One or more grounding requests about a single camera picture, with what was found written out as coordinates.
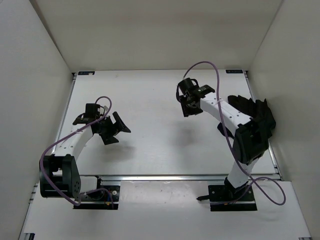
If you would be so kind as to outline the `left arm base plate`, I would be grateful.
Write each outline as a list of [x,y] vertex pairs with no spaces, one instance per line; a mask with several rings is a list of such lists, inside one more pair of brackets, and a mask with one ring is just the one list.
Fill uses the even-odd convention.
[[107,181],[100,176],[81,176],[79,206],[75,210],[118,210],[121,183]]

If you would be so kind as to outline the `blue table label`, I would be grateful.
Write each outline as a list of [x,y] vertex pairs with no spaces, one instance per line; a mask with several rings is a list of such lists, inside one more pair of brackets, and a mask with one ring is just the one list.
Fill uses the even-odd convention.
[[241,69],[226,69],[225,72],[227,74],[242,74],[243,71]]
[[79,71],[78,76],[92,76],[95,74],[95,71]]

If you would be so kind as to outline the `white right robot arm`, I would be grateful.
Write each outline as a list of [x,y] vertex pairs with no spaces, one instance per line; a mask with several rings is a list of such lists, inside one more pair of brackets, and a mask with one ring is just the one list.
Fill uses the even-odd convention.
[[254,165],[269,148],[268,139],[276,122],[267,102],[231,95],[228,99],[233,106],[208,85],[179,85],[176,98],[185,117],[207,112],[220,122],[221,134],[233,140],[231,153],[235,163],[224,180],[223,195],[235,201],[245,193]]

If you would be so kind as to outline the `black pleated skirt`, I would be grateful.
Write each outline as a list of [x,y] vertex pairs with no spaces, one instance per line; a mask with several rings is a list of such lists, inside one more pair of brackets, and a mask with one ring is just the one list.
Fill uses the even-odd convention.
[[260,131],[253,135],[246,135],[245,132],[237,135],[237,139],[242,139],[245,143],[249,141],[253,143],[262,143],[272,137],[272,131],[276,127],[276,121],[273,117],[272,111],[268,106],[267,100],[256,100],[255,102],[250,98],[243,96],[229,95],[227,97],[228,103],[243,114],[246,114],[254,120],[262,120],[262,136]]

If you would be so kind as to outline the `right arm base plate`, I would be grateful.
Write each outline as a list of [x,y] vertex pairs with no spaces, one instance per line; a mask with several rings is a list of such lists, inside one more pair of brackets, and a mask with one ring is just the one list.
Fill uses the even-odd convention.
[[233,194],[225,185],[209,185],[208,194],[199,196],[197,201],[209,200],[211,212],[254,212],[257,211],[255,196],[250,187]]

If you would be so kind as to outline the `left blue table label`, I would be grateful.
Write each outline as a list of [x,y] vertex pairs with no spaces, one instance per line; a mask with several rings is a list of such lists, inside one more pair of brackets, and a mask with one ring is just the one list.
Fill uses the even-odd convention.
[[92,76],[95,74],[95,71],[79,71],[78,76]]

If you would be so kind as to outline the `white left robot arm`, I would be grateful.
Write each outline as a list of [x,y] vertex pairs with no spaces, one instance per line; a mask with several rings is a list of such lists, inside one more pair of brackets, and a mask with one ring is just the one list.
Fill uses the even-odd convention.
[[44,198],[64,198],[74,206],[81,204],[82,196],[89,194],[93,199],[99,199],[109,190],[98,181],[92,181],[87,190],[81,192],[81,178],[77,160],[86,144],[94,135],[101,137],[104,145],[118,143],[115,136],[120,133],[130,133],[119,114],[113,112],[114,122],[104,114],[100,118],[77,117],[69,135],[49,146],[39,160],[40,194]]

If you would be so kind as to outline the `right blue table label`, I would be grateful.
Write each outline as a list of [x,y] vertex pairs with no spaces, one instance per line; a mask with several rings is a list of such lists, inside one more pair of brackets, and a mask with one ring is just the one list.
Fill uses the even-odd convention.
[[242,74],[243,71],[241,69],[226,69],[225,72],[227,74]]

